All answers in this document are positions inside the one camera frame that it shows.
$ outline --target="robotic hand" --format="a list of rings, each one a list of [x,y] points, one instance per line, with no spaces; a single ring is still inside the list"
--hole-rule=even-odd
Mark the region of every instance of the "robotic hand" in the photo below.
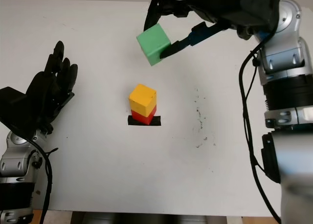
[[[299,36],[300,6],[293,0],[152,0],[144,30],[163,15],[187,17],[190,11],[215,25],[201,23],[189,36],[166,48],[160,58],[195,45],[219,31],[232,28],[240,38],[256,36],[259,45],[244,61],[239,82],[243,100],[246,139],[253,176],[271,214],[278,223],[313,223],[313,69],[309,49]],[[268,111],[266,127],[274,129],[262,137],[261,168],[253,153],[247,96],[242,74],[248,61],[258,67]],[[281,184],[282,219],[271,207],[258,179],[256,166]]]
[[[27,224],[33,217],[32,193],[38,169],[45,159],[48,186],[41,223],[49,205],[52,169],[49,153],[45,153],[51,122],[74,96],[72,92],[78,67],[65,58],[59,41],[49,55],[45,70],[32,80],[26,94],[6,87],[0,90],[0,121],[11,132],[6,139],[7,150],[0,160],[0,224]]]

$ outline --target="floor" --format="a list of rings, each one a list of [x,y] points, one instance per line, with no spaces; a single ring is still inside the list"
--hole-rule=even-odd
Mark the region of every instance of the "floor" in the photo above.
[[[99,218],[98,214],[87,214],[82,224],[106,224],[110,223],[110,215],[105,219]],[[41,216],[40,210],[34,210],[34,218],[31,224],[39,224]],[[70,211],[48,211],[44,224],[78,224],[71,223],[72,212]],[[203,216],[182,216],[182,224],[219,224],[219,218],[203,217]],[[227,224],[277,224],[274,218],[258,218],[258,217],[227,217]]]

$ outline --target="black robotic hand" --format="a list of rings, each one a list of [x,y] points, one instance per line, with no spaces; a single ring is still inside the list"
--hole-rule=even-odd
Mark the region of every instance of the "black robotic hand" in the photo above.
[[[31,138],[37,129],[51,134],[51,122],[74,96],[78,67],[70,65],[59,41],[49,55],[45,70],[37,73],[26,94],[11,87],[0,90],[0,121],[13,133]]]
[[[161,16],[187,17],[196,12],[203,20],[226,23],[245,40],[253,34],[271,32],[279,18],[279,0],[151,0],[144,30]]]

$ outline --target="black cable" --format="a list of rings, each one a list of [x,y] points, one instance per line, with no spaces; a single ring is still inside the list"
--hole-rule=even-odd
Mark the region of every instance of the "black cable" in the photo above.
[[[25,138],[25,140],[27,142],[29,142],[30,144],[32,144],[40,152],[40,154],[43,156],[43,158],[45,159],[45,172],[47,174],[48,183],[47,183],[47,189],[45,192],[45,201],[44,201],[44,206],[43,206],[43,212],[41,214],[40,222],[39,222],[40,224],[44,224],[45,215],[47,213],[49,203],[50,203],[50,193],[52,190],[52,167],[51,167],[51,163],[50,163],[48,155],[46,154],[46,152],[43,151],[41,146],[39,146],[36,142],[34,142],[33,140],[31,140],[29,138]]]
[[[275,218],[275,220],[280,224],[281,219],[280,217],[276,214],[275,210],[271,206],[268,198],[266,197],[266,194],[264,193],[264,190],[262,189],[262,186],[260,184],[257,171],[256,171],[256,166],[258,165],[258,162],[254,156],[254,149],[253,149],[253,141],[252,141],[252,131],[251,131],[251,125],[250,125],[250,119],[249,119],[249,114],[248,114],[248,109],[247,109],[247,97],[245,94],[245,88],[244,88],[244,83],[243,83],[243,73],[245,70],[245,67],[249,60],[274,36],[276,29],[274,29],[270,35],[268,35],[264,40],[262,40],[246,57],[244,60],[243,64],[241,65],[240,71],[239,71],[239,86],[240,86],[240,93],[242,97],[242,102],[243,102],[243,117],[244,117],[244,127],[245,127],[245,134],[246,134],[246,140],[249,148],[249,154],[250,154],[250,163],[251,163],[251,168],[252,168],[252,173],[253,177],[255,180],[255,183],[259,189],[259,192],[271,212],[272,216]]]
[[[256,76],[257,70],[258,70],[258,68],[255,67],[254,74],[253,74],[253,77],[252,77],[252,80],[251,80],[251,83],[250,83],[250,87],[249,87],[248,93],[246,94],[246,100],[248,99],[249,94],[250,94],[250,91],[251,91],[251,89],[252,89],[252,85],[253,85],[254,78],[255,78],[255,76]]]
[[[59,150],[59,148],[57,147],[57,148],[54,148],[54,149],[52,149],[51,151],[49,151],[49,152],[46,152],[46,154],[47,154],[47,156],[49,157],[50,155],[51,155],[51,153],[54,153],[55,151],[57,151],[57,150]]]

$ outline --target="white table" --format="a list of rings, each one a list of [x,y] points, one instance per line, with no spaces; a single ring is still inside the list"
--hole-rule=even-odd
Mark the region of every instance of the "white table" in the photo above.
[[[53,122],[50,209],[190,215],[269,216],[249,164],[239,67],[256,41],[222,32],[154,67],[140,50],[148,4],[74,0],[0,1],[0,86],[25,92],[58,40],[79,67],[75,97]],[[302,35],[313,50],[312,12]],[[201,20],[160,21],[174,42]],[[246,86],[253,73],[249,65]],[[160,127],[128,126],[128,95],[142,83],[157,90]],[[258,78],[249,99],[260,161],[266,110]],[[8,130],[0,125],[0,154]],[[280,186],[260,174],[280,213]],[[46,177],[34,206],[41,208]]]

